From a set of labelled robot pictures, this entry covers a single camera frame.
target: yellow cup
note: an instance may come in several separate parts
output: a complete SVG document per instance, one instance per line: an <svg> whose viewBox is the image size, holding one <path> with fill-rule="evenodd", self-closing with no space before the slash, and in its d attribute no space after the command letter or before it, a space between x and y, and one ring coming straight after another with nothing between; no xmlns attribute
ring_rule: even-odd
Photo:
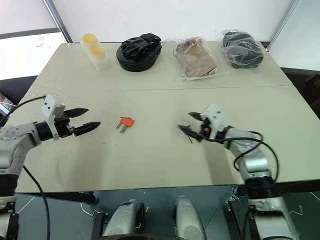
<svg viewBox="0 0 320 240"><path fill-rule="evenodd" d="M82 40L87 47L91 47L92 45L95 45L98 43L97 37L92 33L87 33L83 35Z"/></svg>
<svg viewBox="0 0 320 240"><path fill-rule="evenodd" d="M105 49L100 44L92 45L90 48L90 53L96 58L96 59L103 59L106 56Z"/></svg>

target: black cable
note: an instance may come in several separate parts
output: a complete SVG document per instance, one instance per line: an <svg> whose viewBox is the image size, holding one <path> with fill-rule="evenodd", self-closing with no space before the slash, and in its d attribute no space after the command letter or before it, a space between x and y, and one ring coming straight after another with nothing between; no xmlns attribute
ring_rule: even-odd
<svg viewBox="0 0 320 240"><path fill-rule="evenodd" d="M0 121L0 127L2 127L2 126L6 123L6 120L8 119L8 117L9 117L15 110L17 110L18 108L20 108L21 106L23 106L23 105L25 105L25 104L27 104L27 103L33 102L33 101L35 101L35 100L44 99L44 98L46 98L46 96L38 96L38 97L31 98L31 99L29 99L29 100L27 100L27 101L24 101L24 102L18 104L17 106L15 106L14 109L10 110L10 111L1 119L1 121Z"/></svg>
<svg viewBox="0 0 320 240"><path fill-rule="evenodd" d="M260 136L260 140L263 141L264 140L264 136L260 133L260 132L257 132L257 131L250 131L250 133L253 133L253 134L256 134L256 135L259 135ZM239 172L239 168L236 166L236 163L238 162L238 160L240 158L242 158L244 155L252 152L253 150L255 150L257 147L259 147L261 143L259 142L257 145L255 145L253 148L249 149L248 151L245 151L243 153L241 153L239 156L237 156L234 161L233 161L233 167Z"/></svg>
<svg viewBox="0 0 320 240"><path fill-rule="evenodd" d="M49 206L48 206L47 198L46 198L45 193L42 190L39 182L35 179L35 177L31 174L31 172L29 172L27 167L23 166L23 169L29 175L29 177L34 181L34 183L36 184L36 186L38 187L38 189L40 191L40 195L43 198L44 205L45 205L45 214L46 214L46 240L50 240L50 231L51 231L50 230L50 213L49 213Z"/></svg>
<svg viewBox="0 0 320 240"><path fill-rule="evenodd" d="M246 228L247 228L247 222L248 222L248 217L249 217L249 212L251 211L250 207L248 207L245 215L244 215L244 222L242 225L242 230L241 230L241 240L246 240Z"/></svg>
<svg viewBox="0 0 320 240"><path fill-rule="evenodd" d="M236 141L236 140L250 140L254 142L258 142L262 145L265 145L273 154L275 163L276 163L276 173L275 173L275 178L274 181L276 182L279 176L279 160L277 157L277 154L275 151L264 141L252 137L230 137L230 138L221 138L221 139L209 139L206 136L203 136L203 139L207 140L208 142L214 142L214 143L220 143L220 142L230 142L230 141Z"/></svg>

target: white table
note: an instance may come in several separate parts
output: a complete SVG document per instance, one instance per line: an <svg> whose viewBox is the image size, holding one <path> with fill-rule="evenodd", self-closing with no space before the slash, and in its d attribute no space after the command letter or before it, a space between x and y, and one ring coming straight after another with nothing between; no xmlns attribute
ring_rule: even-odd
<svg viewBox="0 0 320 240"><path fill-rule="evenodd" d="M105 43L115 56L119 43ZM265 51L259 69L233 69L197 81L179 81L172 43L162 43L154 66L127 72L116 62L97 72L79 44L62 44L22 101L51 94L67 109L89 112L74 118L75 127L101 121L92 132L32 149L25 165L45 192L241 184L234 157L222 144L190 140L177 128L199 122L188 112L211 103L222 106L226 125L261 132L280 161L279 182L320 178L320 121L281 69ZM218 44L210 43L217 53ZM41 121L41 102L17 110L8 124ZM121 116L136 120L120 134ZM274 171L274 160L267 149ZM37 192L22 172L17 192Z"/></svg>

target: robotic arm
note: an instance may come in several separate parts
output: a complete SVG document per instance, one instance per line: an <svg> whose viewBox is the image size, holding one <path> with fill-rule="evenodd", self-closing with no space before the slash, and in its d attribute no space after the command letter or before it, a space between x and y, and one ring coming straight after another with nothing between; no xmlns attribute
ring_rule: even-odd
<svg viewBox="0 0 320 240"><path fill-rule="evenodd" d="M45 121L0 129L0 239L18 238L19 215L15 213L15 190L28 151L43 141L56 141L72 134L80 136L100 125L100 122L89 122L72 127L70 118L81 116L88 109L64 109L65 105L58 97L47 96L42 105Z"/></svg>
<svg viewBox="0 0 320 240"><path fill-rule="evenodd" d="M256 139L250 131L232 126L224 127L222 110L215 104L210 105L203 113L189 114L202 121L202 124L199 133L192 131L190 126L179 125L185 134L199 142L204 139L224 144L236 158L240 156L237 161L238 170L248 192L249 229L252 239L298 240L299 236L285 201L273 190L274 180L268 159L258 148L261 141L250 140Z"/></svg>

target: plastic bag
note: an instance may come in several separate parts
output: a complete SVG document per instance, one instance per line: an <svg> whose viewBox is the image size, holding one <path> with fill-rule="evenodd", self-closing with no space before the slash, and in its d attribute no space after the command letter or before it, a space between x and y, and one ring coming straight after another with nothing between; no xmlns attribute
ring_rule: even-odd
<svg viewBox="0 0 320 240"><path fill-rule="evenodd" d="M254 69L264 59L256 40L247 32L225 30L217 38L225 60L236 69Z"/></svg>
<svg viewBox="0 0 320 240"><path fill-rule="evenodd" d="M213 56L204 37L191 37L176 41L173 54L179 64L178 80L205 79L225 73Z"/></svg>

